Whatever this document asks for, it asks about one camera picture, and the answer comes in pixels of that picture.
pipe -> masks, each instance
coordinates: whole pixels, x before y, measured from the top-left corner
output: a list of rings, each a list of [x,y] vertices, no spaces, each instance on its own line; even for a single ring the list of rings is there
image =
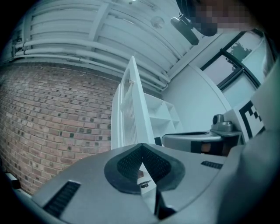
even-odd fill
[[[41,39],[41,40],[33,40],[28,42],[23,42],[20,44],[16,44],[15,48],[23,48],[27,46],[33,46],[38,44],[75,44],[75,45],[82,45],[82,46],[89,46],[94,47],[103,51],[107,51],[109,53],[115,54],[117,56],[120,56],[122,58],[125,58],[127,60],[130,60],[131,55],[122,52],[120,50],[117,50],[113,47],[98,43],[98,42],[92,42],[92,41],[86,41],[86,40],[77,40],[77,39],[66,39],[66,38],[51,38],[51,39]],[[141,60],[137,60],[137,64],[144,69],[150,71],[151,73],[155,74],[158,77],[163,78],[168,83],[171,81],[169,77],[164,76],[162,73],[158,72],[156,69],[152,68],[151,66],[147,65],[146,63],[142,62]]]
[[[78,57],[72,57],[72,56],[64,56],[64,55],[51,55],[51,54],[28,54],[28,55],[20,55],[20,56],[15,56],[14,58],[25,58],[25,57],[48,57],[48,58],[62,58],[62,59],[70,59],[70,60],[76,60],[76,61],[81,61],[81,62],[86,62],[89,64],[93,64],[96,66],[100,66],[106,69],[110,69],[112,71],[118,72],[118,73],[124,73],[124,71],[116,69],[114,67],[108,66],[108,65],[104,65],[95,61],[90,61],[90,60],[86,60],[86,59],[82,59],[82,58],[78,58]],[[160,91],[162,91],[161,88],[159,88],[158,86],[149,83],[148,81],[141,79],[141,82],[146,83],[147,85],[150,85],[153,88],[156,88]]]
[[[64,48],[40,48],[40,49],[31,49],[31,50],[25,50],[25,51],[19,51],[16,52],[16,56],[20,56],[20,55],[26,55],[26,54],[37,54],[37,53],[66,53],[66,54],[74,54],[74,55],[80,55],[80,56],[87,56],[87,57],[92,57],[98,60],[102,60],[111,64],[114,64],[116,66],[119,67],[123,67],[124,69],[126,69],[127,64],[124,62],[120,62],[116,59],[110,58],[108,56],[104,56],[95,52],[91,52],[91,51],[86,51],[86,50],[71,50],[71,49],[64,49]],[[143,78],[146,78],[162,87],[165,87],[166,84],[162,83],[161,81],[159,81],[158,79],[150,76],[149,74],[145,73],[145,72],[141,72],[140,75]]]

black textured strip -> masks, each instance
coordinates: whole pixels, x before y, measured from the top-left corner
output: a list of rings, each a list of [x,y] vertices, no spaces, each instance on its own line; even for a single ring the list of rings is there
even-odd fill
[[[220,163],[214,163],[214,162],[210,162],[210,161],[203,161],[201,163],[201,165],[212,167],[212,168],[219,169],[219,170],[222,169],[222,167],[223,167],[223,165]]]
[[[68,181],[45,205],[44,210],[59,218],[79,187],[79,183]]]

